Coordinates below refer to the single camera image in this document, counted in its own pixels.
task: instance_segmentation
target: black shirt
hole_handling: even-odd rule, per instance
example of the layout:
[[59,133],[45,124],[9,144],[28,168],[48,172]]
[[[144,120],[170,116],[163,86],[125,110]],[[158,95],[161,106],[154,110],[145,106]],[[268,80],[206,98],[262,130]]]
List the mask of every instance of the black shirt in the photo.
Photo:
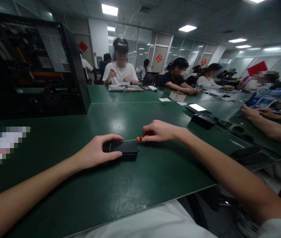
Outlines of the black shirt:
[[182,76],[180,76],[180,79],[178,79],[178,80],[172,80],[171,73],[168,72],[161,78],[159,86],[164,86],[168,82],[171,82],[171,83],[179,86],[179,85],[185,83],[186,81],[184,80],[184,78]]

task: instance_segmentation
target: door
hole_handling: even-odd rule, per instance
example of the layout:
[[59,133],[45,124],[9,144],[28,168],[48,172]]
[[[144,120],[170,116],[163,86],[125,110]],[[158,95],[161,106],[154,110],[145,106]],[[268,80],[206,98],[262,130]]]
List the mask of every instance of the door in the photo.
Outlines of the door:
[[[80,49],[80,52],[82,53],[83,59],[85,59],[92,67],[95,67],[90,36],[75,34],[75,37],[77,38],[78,47],[79,47],[79,44],[81,41],[83,41],[84,44],[87,45],[87,47],[88,47],[87,50],[85,52],[83,52]],[[88,78],[92,79],[94,81],[93,72],[88,72]]]
[[155,73],[161,73],[163,69],[163,63],[166,60],[168,47],[156,46],[154,51],[154,58],[152,62],[151,71]]

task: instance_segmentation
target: red paper sign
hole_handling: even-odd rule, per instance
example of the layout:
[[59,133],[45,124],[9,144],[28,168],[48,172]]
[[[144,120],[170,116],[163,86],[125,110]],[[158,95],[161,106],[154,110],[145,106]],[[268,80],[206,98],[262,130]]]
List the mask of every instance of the red paper sign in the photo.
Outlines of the red paper sign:
[[88,46],[83,42],[81,41],[80,44],[79,44],[79,48],[85,52],[87,49],[88,49]]
[[204,59],[202,62],[201,62],[201,66],[205,65],[206,64],[206,59]]
[[158,55],[158,57],[157,57],[156,59],[157,59],[158,63],[159,63],[160,61],[162,61],[162,56],[161,56],[161,54]]
[[268,68],[266,66],[265,61],[263,61],[263,62],[260,62],[256,65],[248,68],[247,70],[248,70],[249,76],[252,77],[254,74],[260,74],[261,71],[267,71]]

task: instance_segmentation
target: screwdriver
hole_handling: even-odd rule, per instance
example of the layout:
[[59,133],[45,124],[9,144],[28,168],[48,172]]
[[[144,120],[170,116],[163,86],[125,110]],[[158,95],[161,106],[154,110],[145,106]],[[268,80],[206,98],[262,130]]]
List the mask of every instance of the screwdriver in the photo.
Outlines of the screwdriver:
[[146,135],[146,136],[143,136],[143,137],[136,137],[136,139],[134,139],[134,140],[140,142],[142,138],[147,137],[147,136],[149,136],[149,135]]

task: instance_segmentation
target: air vent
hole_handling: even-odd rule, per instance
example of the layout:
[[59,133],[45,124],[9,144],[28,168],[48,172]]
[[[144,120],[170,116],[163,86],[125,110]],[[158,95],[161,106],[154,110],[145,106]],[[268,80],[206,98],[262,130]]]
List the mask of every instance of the air vent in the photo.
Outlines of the air vent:
[[227,33],[233,33],[233,32],[234,32],[233,30],[228,30],[228,31],[223,31],[222,33],[227,34]]

